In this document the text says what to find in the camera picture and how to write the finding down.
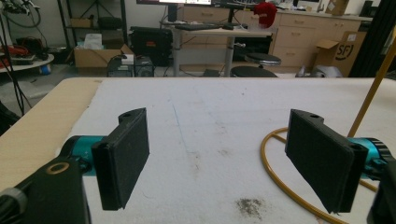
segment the black box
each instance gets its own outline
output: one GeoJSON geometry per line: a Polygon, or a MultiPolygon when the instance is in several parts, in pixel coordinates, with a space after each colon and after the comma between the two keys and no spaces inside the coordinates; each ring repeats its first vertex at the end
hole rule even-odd
{"type": "Polygon", "coordinates": [[[154,77],[154,65],[150,57],[134,58],[134,77],[154,77]]]}
{"type": "Polygon", "coordinates": [[[169,66],[172,53],[172,31],[132,26],[131,50],[136,56],[149,56],[155,66],[169,66]]]}
{"type": "Polygon", "coordinates": [[[122,64],[121,56],[116,56],[110,60],[107,65],[108,77],[132,77],[133,66],[131,64],[122,64]]]}
{"type": "Polygon", "coordinates": [[[54,59],[52,63],[55,64],[69,63],[69,61],[73,60],[73,50],[69,48],[49,48],[48,53],[53,55],[54,59]]]}

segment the computer monitor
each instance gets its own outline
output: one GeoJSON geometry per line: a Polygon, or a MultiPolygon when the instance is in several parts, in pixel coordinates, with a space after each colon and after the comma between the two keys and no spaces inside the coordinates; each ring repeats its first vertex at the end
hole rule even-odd
{"type": "Polygon", "coordinates": [[[136,0],[137,4],[145,5],[165,5],[168,6],[168,20],[177,20],[177,5],[201,5],[210,6],[212,4],[211,0],[136,0]]]}

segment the cardboard box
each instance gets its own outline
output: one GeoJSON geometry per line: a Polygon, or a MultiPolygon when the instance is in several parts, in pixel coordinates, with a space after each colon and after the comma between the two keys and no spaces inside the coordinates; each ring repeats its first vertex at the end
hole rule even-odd
{"type": "Polygon", "coordinates": [[[317,43],[319,52],[314,67],[316,65],[335,66],[344,77],[348,77],[364,37],[366,37],[365,32],[345,32],[343,39],[339,42],[321,39],[317,43]]]}
{"type": "Polygon", "coordinates": [[[93,27],[93,20],[90,19],[83,19],[83,18],[76,18],[76,19],[70,19],[70,25],[72,27],[77,27],[77,28],[91,28],[93,27]]]}
{"type": "Polygon", "coordinates": [[[346,12],[349,0],[330,0],[326,7],[326,13],[334,16],[342,16],[346,12]]]}
{"type": "Polygon", "coordinates": [[[106,74],[108,62],[120,54],[134,53],[125,44],[114,49],[74,49],[76,67],[82,75],[106,74]]]}

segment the yellow wooden stick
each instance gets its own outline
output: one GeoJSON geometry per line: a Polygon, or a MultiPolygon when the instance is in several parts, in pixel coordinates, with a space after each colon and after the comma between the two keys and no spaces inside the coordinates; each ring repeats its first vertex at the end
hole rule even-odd
{"type": "Polygon", "coordinates": [[[349,131],[348,137],[355,136],[356,131],[358,130],[359,126],[361,125],[361,121],[363,120],[364,115],[367,112],[367,109],[370,106],[370,103],[373,101],[376,91],[378,90],[379,84],[381,84],[382,79],[388,72],[388,69],[393,61],[393,58],[396,55],[396,38],[393,38],[393,43],[388,50],[387,56],[382,62],[381,67],[378,70],[378,73],[375,76],[374,82],[364,99],[363,105],[361,106],[361,110],[358,113],[358,116],[355,118],[355,121],[349,131]]]}

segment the stool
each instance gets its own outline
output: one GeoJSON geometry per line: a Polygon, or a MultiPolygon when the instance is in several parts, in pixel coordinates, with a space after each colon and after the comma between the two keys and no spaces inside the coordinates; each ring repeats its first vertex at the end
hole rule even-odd
{"type": "Polygon", "coordinates": [[[231,69],[234,77],[277,77],[274,73],[252,66],[236,66],[231,69]]]}
{"type": "Polygon", "coordinates": [[[260,65],[260,68],[263,68],[264,65],[280,65],[281,60],[274,56],[264,53],[249,53],[245,55],[245,60],[251,63],[257,63],[260,65]]]}
{"type": "Polygon", "coordinates": [[[245,60],[257,63],[259,67],[236,66],[231,69],[234,77],[277,77],[273,72],[263,69],[264,65],[280,65],[281,60],[276,56],[264,53],[249,53],[245,55],[245,60]]]}

